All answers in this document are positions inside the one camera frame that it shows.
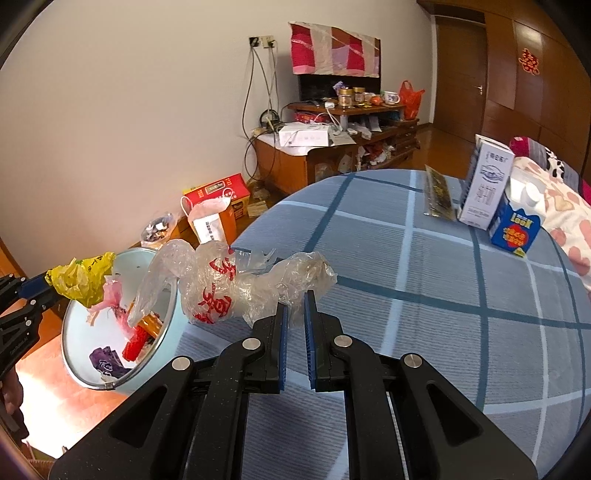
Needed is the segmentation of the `person left hand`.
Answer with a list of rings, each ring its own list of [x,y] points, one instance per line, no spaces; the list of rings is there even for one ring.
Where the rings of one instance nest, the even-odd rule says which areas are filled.
[[[10,369],[1,380],[1,397],[7,414],[16,422],[18,429],[11,435],[15,441],[24,440],[29,432],[24,422],[21,411],[23,404],[23,386],[20,383],[15,368]]]

